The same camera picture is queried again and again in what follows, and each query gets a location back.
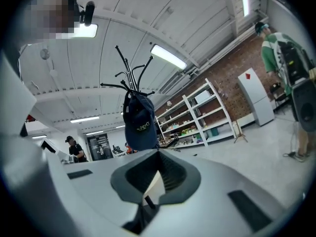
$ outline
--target white refrigerator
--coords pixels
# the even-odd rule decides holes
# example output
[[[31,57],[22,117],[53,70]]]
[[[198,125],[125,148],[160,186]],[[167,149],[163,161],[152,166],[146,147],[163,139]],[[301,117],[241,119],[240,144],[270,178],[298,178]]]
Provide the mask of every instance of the white refrigerator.
[[[264,125],[275,118],[268,95],[254,70],[248,69],[238,77],[243,91],[258,125]]]

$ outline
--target floor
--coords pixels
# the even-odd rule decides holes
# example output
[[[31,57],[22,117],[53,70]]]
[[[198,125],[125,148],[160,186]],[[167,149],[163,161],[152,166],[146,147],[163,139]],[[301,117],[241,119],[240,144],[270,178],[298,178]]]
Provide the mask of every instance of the floor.
[[[295,122],[289,107],[283,107],[276,119],[259,127],[256,124],[244,128],[246,143],[239,138],[181,149],[181,154],[194,155],[223,163],[237,170],[272,194],[288,208],[306,192],[316,167],[316,153],[305,162],[298,162],[282,155],[298,148]]]

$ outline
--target ceiling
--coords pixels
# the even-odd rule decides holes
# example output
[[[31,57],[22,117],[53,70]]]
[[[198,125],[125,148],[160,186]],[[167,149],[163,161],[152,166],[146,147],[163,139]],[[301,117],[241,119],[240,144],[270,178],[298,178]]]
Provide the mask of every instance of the ceiling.
[[[77,0],[85,5],[90,0]],[[243,16],[242,0],[92,0],[95,38],[57,39],[27,46],[20,58],[25,85],[37,97],[39,121],[65,131],[91,132],[115,129],[123,124],[124,90],[101,88],[100,83],[119,84],[124,65],[115,49],[118,45],[131,67],[145,64],[153,44],[158,44],[185,61],[184,71],[154,57],[144,73],[140,88],[156,91],[151,96],[158,105],[172,94],[184,74],[238,38],[259,18],[261,0],[249,0],[250,15]],[[47,48],[50,58],[42,60]],[[51,70],[57,71],[52,77]],[[136,79],[141,70],[136,71]],[[98,120],[72,124],[71,119],[100,116]]]

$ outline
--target white shelving unit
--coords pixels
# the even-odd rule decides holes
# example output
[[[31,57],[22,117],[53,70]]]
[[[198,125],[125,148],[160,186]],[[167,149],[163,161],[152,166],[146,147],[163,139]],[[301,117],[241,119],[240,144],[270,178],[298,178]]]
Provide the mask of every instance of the white shelving unit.
[[[220,96],[218,95],[217,91],[215,90],[214,86],[209,82],[208,79],[205,79],[206,83],[203,84],[200,88],[198,88],[197,90],[195,90],[194,92],[192,92],[190,95],[186,96],[186,95],[183,95],[182,98],[183,100],[181,100],[179,103],[175,104],[174,106],[172,106],[170,109],[166,110],[163,114],[161,114],[160,116],[156,117],[156,120],[157,120],[157,123],[158,123],[158,126],[161,130],[161,133],[162,133],[162,136],[163,138],[165,139],[165,135],[171,131],[174,131],[174,130],[177,130],[181,127],[184,127],[184,126],[187,126],[189,124],[195,124],[197,130],[194,131],[194,132],[191,132],[191,133],[188,133],[188,134],[184,134],[184,135],[181,135],[179,136],[178,138],[181,139],[181,138],[185,138],[185,137],[188,137],[188,136],[192,136],[194,134],[200,134],[201,138],[202,138],[202,142],[200,143],[191,143],[191,144],[185,144],[185,145],[178,145],[176,146],[176,148],[184,148],[184,147],[190,147],[190,146],[197,146],[197,145],[202,145],[204,144],[206,147],[208,146],[208,143],[209,142],[213,142],[213,141],[216,141],[216,140],[221,140],[221,139],[224,139],[224,138],[227,138],[227,137],[230,137],[230,136],[233,136],[234,138],[236,138],[236,135],[235,135],[235,132],[234,132],[234,129],[233,129],[233,124],[232,124],[232,120],[223,104],[223,101],[222,99],[220,98]],[[203,92],[204,90],[210,88],[213,92],[213,95],[211,95],[210,97],[206,98],[205,100],[203,100],[202,102],[194,105],[194,106],[191,106],[190,103],[189,103],[189,100],[191,99],[194,99],[197,95],[199,95],[201,92]],[[196,108],[199,108],[201,106],[203,106],[204,104],[214,100],[214,99],[217,99],[219,104],[220,104],[220,107],[215,109],[215,110],[212,110],[210,111],[209,113],[206,113],[204,115],[202,115],[201,117],[196,117],[196,114],[194,112],[194,110]],[[186,107],[188,108],[187,110],[181,112],[180,114],[170,118],[169,120],[163,122],[163,123],[160,123],[159,122],[159,118],[162,118],[162,117],[165,117],[167,115],[170,115],[172,114],[174,111],[176,111],[177,109],[179,109],[180,107],[186,105]],[[219,120],[219,121],[216,121],[212,124],[208,124],[206,127],[201,127],[200,123],[199,123],[199,120],[209,116],[209,115],[212,115],[218,111],[221,111],[223,110],[224,113],[225,113],[225,118],[222,119],[222,120]],[[163,125],[167,125],[168,123],[171,123],[173,121],[176,121],[178,118],[184,116],[184,115],[187,115],[187,114],[191,114],[192,118],[189,122],[186,122],[182,125],[179,125],[177,127],[174,127],[172,129],[168,129],[168,130],[165,130],[163,131],[162,129],[162,126]],[[208,139],[206,139],[206,137],[204,136],[204,132],[209,130],[209,129],[212,129],[212,128],[215,128],[215,127],[219,127],[219,126],[222,126],[222,125],[225,125],[225,124],[228,124],[229,127],[230,127],[230,130],[229,131],[225,131],[225,132],[221,132],[219,133],[219,135],[217,136],[212,136]]]

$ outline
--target black cap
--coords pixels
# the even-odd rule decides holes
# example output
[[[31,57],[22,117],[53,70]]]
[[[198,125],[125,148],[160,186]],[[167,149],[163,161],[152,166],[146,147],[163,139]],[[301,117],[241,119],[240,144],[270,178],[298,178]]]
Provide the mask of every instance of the black cap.
[[[265,25],[265,24],[262,23],[262,22],[258,22],[258,23],[255,25],[256,34],[259,35],[259,34],[261,33],[261,31],[262,31],[264,25]]]
[[[134,93],[131,98],[128,95],[123,110],[126,141],[134,150],[152,149],[157,144],[154,105],[143,95]]]
[[[67,138],[66,138],[65,142],[67,143],[67,142],[69,142],[71,139],[73,139],[73,137],[71,137],[71,136],[67,136]]]

